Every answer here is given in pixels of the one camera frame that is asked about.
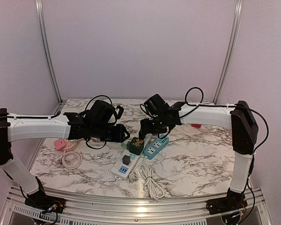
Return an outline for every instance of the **power strip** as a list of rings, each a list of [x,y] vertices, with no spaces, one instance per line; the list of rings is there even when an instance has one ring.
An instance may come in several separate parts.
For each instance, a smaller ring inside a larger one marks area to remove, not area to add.
[[[144,156],[147,156],[149,160],[152,160],[167,144],[169,138],[157,138],[156,141],[144,150]]]
[[[150,142],[152,138],[152,135],[147,135],[145,138],[144,143],[144,149],[146,149],[147,144]],[[123,163],[123,158],[129,157],[130,163],[128,165]],[[115,178],[118,180],[126,180],[130,174],[130,172],[133,170],[135,165],[137,164],[137,161],[141,157],[141,154],[135,155],[131,153],[129,150],[125,149],[122,155],[118,158],[117,162],[111,169],[111,173],[115,175]]]

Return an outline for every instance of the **coiled white cable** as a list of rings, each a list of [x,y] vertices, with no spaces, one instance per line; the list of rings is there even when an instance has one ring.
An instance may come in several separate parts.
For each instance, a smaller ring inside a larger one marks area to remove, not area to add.
[[[155,200],[158,200],[159,198],[164,197],[164,189],[155,182],[153,179],[153,170],[148,166],[147,164],[137,165],[131,174],[129,175],[129,178],[142,178],[145,183],[144,186],[148,187],[149,195],[151,198],[154,198]]]
[[[72,163],[68,163],[66,161],[66,157],[72,155],[74,158],[76,158],[77,162],[72,164]],[[79,152],[75,152],[75,151],[70,151],[70,152],[64,152],[62,158],[61,158],[61,161],[62,161],[62,164],[64,165],[64,167],[66,169],[69,169],[69,170],[74,170],[74,169],[77,169],[81,163],[82,163],[82,154],[79,153]]]

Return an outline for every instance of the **white marble table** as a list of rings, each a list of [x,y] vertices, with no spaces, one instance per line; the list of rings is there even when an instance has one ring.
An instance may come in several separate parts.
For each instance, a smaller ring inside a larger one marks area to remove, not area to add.
[[[89,99],[69,99],[63,112],[81,112]],[[138,135],[140,120],[147,116],[140,110],[144,100],[114,99],[114,105],[124,107],[118,123],[126,126],[131,137]],[[226,192],[232,178],[234,152],[231,137],[221,127],[190,125],[176,126],[169,135],[170,142],[153,160],[146,163],[154,169],[154,179],[166,191],[165,197],[198,196]],[[78,169],[67,170],[53,142],[46,139],[31,172],[45,187],[70,192],[117,196],[148,197],[137,180],[117,180],[110,173],[123,152],[119,143],[108,143],[101,150],[93,150],[79,143],[75,151],[81,152],[83,162]],[[101,142],[93,142],[99,147]]]

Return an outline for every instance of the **vertical metal rail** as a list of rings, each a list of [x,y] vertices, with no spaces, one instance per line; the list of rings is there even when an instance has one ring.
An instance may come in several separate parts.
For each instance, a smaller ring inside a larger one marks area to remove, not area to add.
[[[60,91],[59,91],[59,88],[57,85],[57,80],[56,80],[56,76],[55,76],[55,72],[54,72],[54,68],[53,68],[53,64],[52,64],[52,59],[51,59],[50,51],[49,51],[42,0],[36,0],[36,7],[37,7],[37,18],[38,18],[38,22],[39,22],[39,28],[40,28],[40,32],[41,32],[41,38],[42,38],[42,43],[43,43],[45,58],[46,58],[46,62],[47,62],[48,70],[49,70],[50,79],[52,82],[55,97],[56,97],[58,103],[61,104],[62,98],[61,98]]]
[[[230,41],[229,41],[229,46],[225,58],[225,62],[222,68],[221,76],[219,83],[217,85],[215,94],[214,94],[214,99],[213,103],[217,104],[219,102],[225,80],[227,78],[228,74],[228,69],[229,65],[231,62],[231,57],[233,54],[233,50],[235,48],[236,40],[237,40],[237,35],[239,31],[239,24],[240,24],[240,17],[241,17],[241,12],[242,12],[242,7],[243,7],[243,0],[237,0],[236,5],[235,5],[235,12],[234,12],[234,19],[233,19],[233,26],[232,26],[232,31],[231,31],[231,36],[230,36]]]

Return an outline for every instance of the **white wall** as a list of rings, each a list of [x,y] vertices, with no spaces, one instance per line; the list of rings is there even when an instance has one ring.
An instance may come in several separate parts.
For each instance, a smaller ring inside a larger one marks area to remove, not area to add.
[[[226,56],[234,0],[44,0],[62,97],[107,94],[212,101]]]
[[[281,225],[281,0],[245,0],[237,45],[221,103],[246,100],[270,127],[252,175],[261,187],[274,225]],[[259,141],[265,126],[258,120]]]
[[[34,0],[0,0],[0,108],[49,114],[57,107],[42,49]],[[26,164],[36,140],[15,142]],[[0,169],[0,214],[11,182]]]

